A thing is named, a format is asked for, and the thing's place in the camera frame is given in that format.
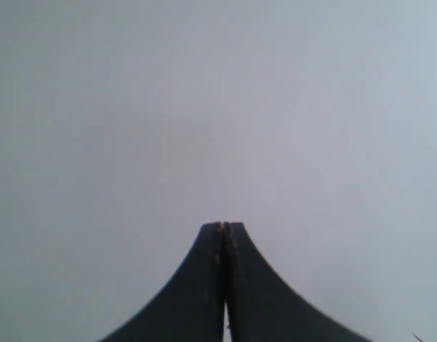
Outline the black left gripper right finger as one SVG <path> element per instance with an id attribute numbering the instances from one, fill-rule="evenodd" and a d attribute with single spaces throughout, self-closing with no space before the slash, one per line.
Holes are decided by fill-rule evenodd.
<path id="1" fill-rule="evenodd" d="M 233 341 L 368 341 L 293 291 L 262 256 L 240 222 L 223 224 Z"/>

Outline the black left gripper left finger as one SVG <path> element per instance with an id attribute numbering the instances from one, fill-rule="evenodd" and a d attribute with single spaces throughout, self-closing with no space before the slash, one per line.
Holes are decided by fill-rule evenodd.
<path id="1" fill-rule="evenodd" d="M 104 341 L 221 341 L 224 331 L 224 224 L 207 223 L 167 282 L 134 317 Z"/>

